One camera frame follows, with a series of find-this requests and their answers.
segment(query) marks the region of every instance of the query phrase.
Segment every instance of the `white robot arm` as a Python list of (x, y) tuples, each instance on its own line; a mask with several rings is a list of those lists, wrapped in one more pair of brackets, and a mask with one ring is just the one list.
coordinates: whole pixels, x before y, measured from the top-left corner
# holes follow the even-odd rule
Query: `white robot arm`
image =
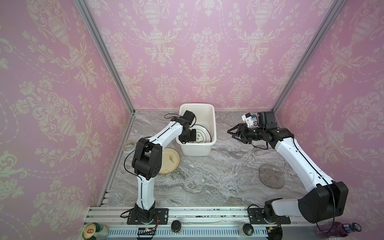
[(272, 111), (257, 113), (258, 124), (254, 126), (250, 113), (243, 115), (243, 122), (228, 130), (232, 137), (242, 143), (264, 140), (280, 153), (303, 182), (308, 192), (301, 199), (272, 199), (265, 202), (265, 219), (275, 222), (277, 216), (304, 217), (316, 223), (344, 211), (348, 188), (343, 182), (335, 182), (325, 174), (304, 152), (294, 135), (286, 128), (278, 128)]
[[(137, 219), (145, 222), (154, 217), (155, 200), (153, 196), (154, 177), (159, 173), (162, 150), (174, 138), (181, 142), (194, 141), (196, 130), (189, 129), (195, 115), (186, 111), (182, 117), (173, 117), (159, 133), (137, 143), (132, 167), (138, 180), (138, 198), (133, 210)], [(264, 218), (276, 222), (279, 216), (304, 217), (311, 223), (340, 216), (343, 213), (348, 188), (343, 182), (335, 182), (325, 174), (304, 152), (294, 135), (286, 128), (278, 128), (272, 111), (257, 113), (258, 124), (254, 125), (255, 115), (242, 116), (245, 123), (227, 132), (236, 140), (251, 144), (253, 140), (264, 140), (280, 153), (297, 173), (308, 192), (301, 199), (272, 199), (265, 202)]]
[(154, 219), (154, 179), (161, 168), (163, 148), (177, 136), (181, 142), (195, 141), (196, 130), (189, 129), (194, 118), (195, 114), (186, 111), (181, 117), (172, 117), (169, 124), (153, 137), (137, 142), (132, 167), (137, 176), (138, 195), (131, 213), (136, 220), (149, 223)]

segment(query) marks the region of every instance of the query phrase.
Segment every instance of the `pink damask wallpaper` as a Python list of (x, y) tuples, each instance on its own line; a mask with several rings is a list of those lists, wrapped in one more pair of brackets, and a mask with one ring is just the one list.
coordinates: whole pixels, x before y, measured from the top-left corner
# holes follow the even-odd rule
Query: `pink damask wallpaper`
[(333, 0), (86, 0), (135, 109), (270, 109)]
[(0, 239), (77, 239), (128, 112), (73, 1), (0, 10)]
[(303, 149), (349, 187), (343, 215), (382, 239), (384, 224), (384, 1), (347, 1), (278, 118)]

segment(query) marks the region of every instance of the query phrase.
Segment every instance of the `plastic bottle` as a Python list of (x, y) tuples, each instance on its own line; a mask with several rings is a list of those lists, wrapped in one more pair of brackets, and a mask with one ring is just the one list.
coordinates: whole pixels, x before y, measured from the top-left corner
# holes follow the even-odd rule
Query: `plastic bottle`
[(333, 225), (332, 230), (329, 233), (326, 233), (329, 231), (330, 227), (332, 226), (332, 223), (327, 223), (324, 225), (319, 225), (319, 228), (325, 232), (321, 232), (319, 228), (316, 226), (316, 233), (321, 238), (329, 238), (329, 237), (346, 237), (351, 232), (361, 232), (362, 228), (358, 223), (341, 223), (341, 222), (335, 222)]

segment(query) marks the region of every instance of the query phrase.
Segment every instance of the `black knob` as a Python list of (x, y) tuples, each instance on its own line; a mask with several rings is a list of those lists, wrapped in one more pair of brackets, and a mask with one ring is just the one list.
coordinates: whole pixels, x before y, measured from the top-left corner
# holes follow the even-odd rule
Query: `black knob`
[(253, 226), (249, 223), (243, 225), (243, 231), (247, 236), (253, 235)]
[(179, 220), (174, 220), (170, 226), (172, 232), (179, 232), (181, 229), (181, 222)]

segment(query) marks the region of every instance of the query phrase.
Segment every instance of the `bottle cap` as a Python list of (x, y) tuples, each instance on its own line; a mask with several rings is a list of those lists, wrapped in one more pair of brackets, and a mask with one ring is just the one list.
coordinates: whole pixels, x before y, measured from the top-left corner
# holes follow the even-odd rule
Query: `bottle cap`
[(243, 231), (247, 236), (252, 236), (253, 235), (253, 226), (249, 223), (246, 223), (243, 225)]
[(179, 232), (181, 230), (181, 222), (179, 220), (174, 220), (170, 228), (172, 232)]
[(353, 222), (351, 224), (351, 229), (352, 231), (354, 232), (361, 232), (362, 231), (362, 227), (360, 226), (360, 224), (356, 223), (356, 222)]

